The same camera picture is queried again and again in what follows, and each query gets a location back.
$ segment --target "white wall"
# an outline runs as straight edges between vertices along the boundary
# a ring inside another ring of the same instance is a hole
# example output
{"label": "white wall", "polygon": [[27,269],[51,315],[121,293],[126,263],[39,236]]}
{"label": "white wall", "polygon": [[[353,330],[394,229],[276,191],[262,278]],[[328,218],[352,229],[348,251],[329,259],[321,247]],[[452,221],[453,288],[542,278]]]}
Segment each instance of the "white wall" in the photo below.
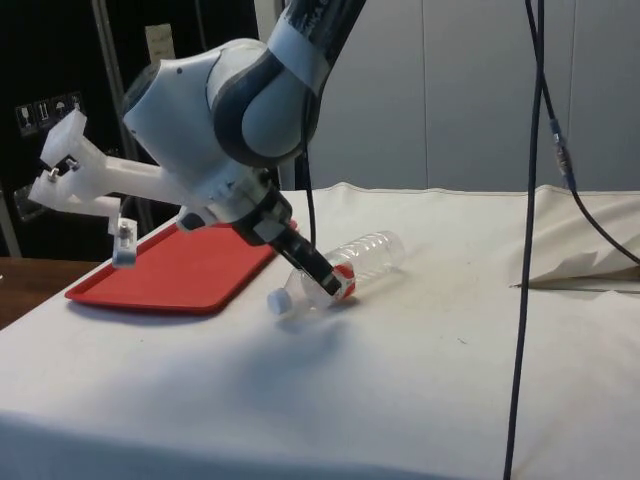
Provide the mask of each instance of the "white wall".
{"label": "white wall", "polygon": [[[547,13],[579,186],[640,189],[640,1]],[[523,0],[368,0],[327,87],[314,184],[524,190],[534,70]],[[539,183],[561,185],[546,118],[541,134]]]}

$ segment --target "cable connector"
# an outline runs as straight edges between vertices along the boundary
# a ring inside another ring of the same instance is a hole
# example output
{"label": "cable connector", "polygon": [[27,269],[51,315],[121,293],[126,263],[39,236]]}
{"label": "cable connector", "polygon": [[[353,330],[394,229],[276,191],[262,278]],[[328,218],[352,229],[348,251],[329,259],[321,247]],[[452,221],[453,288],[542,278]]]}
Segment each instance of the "cable connector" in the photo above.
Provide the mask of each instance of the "cable connector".
{"label": "cable connector", "polygon": [[556,146],[556,163],[558,164],[560,173],[566,182],[567,188],[573,191],[576,188],[576,180],[573,175],[571,153],[569,152],[567,142],[562,135],[560,123],[555,118],[551,120],[551,133],[553,134],[553,141]]}

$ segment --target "black cable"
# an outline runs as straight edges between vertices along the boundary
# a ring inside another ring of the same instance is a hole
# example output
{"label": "black cable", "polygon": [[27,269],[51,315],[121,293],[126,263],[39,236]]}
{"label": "black cable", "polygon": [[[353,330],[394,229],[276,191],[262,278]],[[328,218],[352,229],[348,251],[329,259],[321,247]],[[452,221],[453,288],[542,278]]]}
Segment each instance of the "black cable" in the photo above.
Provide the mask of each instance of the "black cable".
{"label": "black cable", "polygon": [[202,20],[202,5],[200,4],[201,0],[195,0],[196,7],[196,22],[198,24],[198,34],[200,35],[200,47],[203,52],[209,50],[207,46],[207,34],[204,31],[204,21]]}
{"label": "black cable", "polygon": [[587,207],[584,206],[584,203],[582,203],[582,199],[580,198],[580,195],[578,195],[578,192],[576,191],[575,188],[570,189],[571,190],[571,195],[573,195],[573,199],[576,202],[576,205],[578,205],[578,208],[580,209],[580,211],[582,212],[582,215],[584,215],[584,218],[587,219],[587,221],[591,224],[591,226],[593,228],[596,229],[596,231],[602,235],[602,237],[609,242],[613,247],[615,247],[616,250],[618,250],[620,253],[622,253],[623,255],[625,255],[627,258],[629,258],[630,260],[632,260],[633,262],[637,263],[638,265],[640,265],[640,258],[638,258],[637,256],[635,256],[633,253],[631,253],[629,250],[627,250],[626,248],[624,248],[622,245],[620,245],[611,235],[609,235],[607,233],[607,231],[602,228],[602,226],[600,226],[600,224],[593,218],[593,216],[591,215],[591,213],[589,213],[589,210],[587,210]]}
{"label": "black cable", "polygon": [[[531,2],[525,2],[525,6],[527,8],[527,19],[529,21],[529,31],[531,32],[531,41],[533,42],[533,53],[536,56],[536,60],[538,59],[538,31],[536,28],[536,19],[533,16],[533,6]],[[556,119],[556,112],[553,109],[553,102],[551,101],[551,94],[549,93],[549,85],[547,85],[547,75],[543,75],[542,77],[542,94],[544,95],[544,103],[547,106],[547,114],[549,115],[549,120],[553,121]]]}
{"label": "black cable", "polygon": [[513,370],[511,389],[511,406],[509,410],[509,430],[507,435],[507,452],[504,464],[504,480],[511,479],[513,453],[515,450],[516,425],[518,419],[518,402],[520,400],[520,381],[522,378],[522,362],[524,359],[525,336],[527,332],[527,314],[529,309],[529,277],[531,273],[531,257],[533,254],[533,227],[536,208],[536,182],[538,163],[538,136],[540,128],[540,108],[542,106],[542,84],[544,81],[544,0],[538,0],[538,32],[536,35],[536,85],[533,97],[531,119],[531,139],[529,144],[529,182],[527,188],[527,226],[524,242],[524,258],[522,262],[522,288],[520,290],[520,319],[518,322],[518,342]]}
{"label": "black cable", "polygon": [[309,164],[309,111],[311,106],[312,93],[307,92],[302,107],[302,127],[301,127],[301,146],[302,146],[302,170],[304,176],[304,188],[307,192],[307,205],[309,206],[309,229],[311,231],[310,241],[315,248],[317,230],[316,230],[316,207],[313,201],[313,184],[311,183],[311,165]]}
{"label": "black cable", "polygon": [[[526,2],[527,7],[527,19],[529,21],[529,30],[531,31],[531,38],[533,39],[534,53],[536,58],[538,56],[538,45],[536,38],[538,36],[536,31],[536,23],[535,18],[533,16],[533,7],[531,6],[531,1]],[[591,224],[591,226],[604,238],[611,246],[613,246],[616,250],[618,250],[621,254],[627,257],[632,262],[640,265],[640,258],[633,253],[631,253],[628,249],[623,247],[620,243],[618,243],[597,221],[593,218],[593,215],[589,212],[589,210],[585,207],[580,195],[578,194],[577,182],[575,179],[575,175],[573,173],[573,165],[571,162],[571,154],[566,146],[566,142],[562,135],[562,130],[556,119],[555,112],[553,109],[553,102],[551,100],[551,95],[549,93],[549,87],[547,85],[546,75],[543,76],[542,83],[542,91],[545,98],[545,103],[547,105],[547,113],[549,114],[549,120],[551,122],[551,132],[553,133],[556,141],[556,149],[557,149],[557,157],[558,164],[560,166],[560,170],[562,171],[563,176],[565,177],[567,186],[573,199],[575,200],[578,209],[584,216],[584,218]]]}

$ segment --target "metal screw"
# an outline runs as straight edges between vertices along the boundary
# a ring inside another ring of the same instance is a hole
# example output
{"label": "metal screw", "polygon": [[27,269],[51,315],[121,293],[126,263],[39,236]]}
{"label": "metal screw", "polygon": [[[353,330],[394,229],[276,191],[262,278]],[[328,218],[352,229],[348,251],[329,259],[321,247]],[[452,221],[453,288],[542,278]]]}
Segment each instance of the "metal screw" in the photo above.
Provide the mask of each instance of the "metal screw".
{"label": "metal screw", "polygon": [[80,168],[80,164],[76,162],[73,158],[67,158],[66,163],[69,166],[69,168],[74,172],[77,172],[78,169]]}
{"label": "metal screw", "polygon": [[51,183],[56,183],[58,181],[58,173],[60,173],[60,169],[58,168],[54,168],[53,170],[51,170],[49,172],[49,176],[47,177],[47,179],[51,182]]}

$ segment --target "sticker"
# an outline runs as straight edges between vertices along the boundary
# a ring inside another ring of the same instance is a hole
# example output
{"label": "sticker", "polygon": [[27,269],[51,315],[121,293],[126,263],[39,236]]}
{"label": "sticker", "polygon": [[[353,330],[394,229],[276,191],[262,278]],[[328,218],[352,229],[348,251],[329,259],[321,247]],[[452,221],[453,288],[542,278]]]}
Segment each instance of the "sticker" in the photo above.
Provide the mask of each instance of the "sticker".
{"label": "sticker", "polygon": [[82,94],[80,92],[70,93],[68,102],[69,111],[75,109],[85,113],[84,102],[82,101]]}
{"label": "sticker", "polygon": [[42,130],[53,127],[56,119],[53,116],[51,102],[49,100],[40,100],[33,104],[33,111],[36,114],[36,121]]}
{"label": "sticker", "polygon": [[147,36],[147,48],[149,49],[149,60],[151,60],[151,63],[176,58],[170,23],[145,27],[145,34]]}
{"label": "sticker", "polygon": [[73,110],[71,102],[66,95],[52,98],[51,108],[53,109],[53,114],[55,115],[56,120],[62,120],[71,110]]}
{"label": "sticker", "polygon": [[33,105],[20,105],[16,107],[16,119],[20,127],[20,135],[27,137],[38,132],[38,123],[33,110]]}

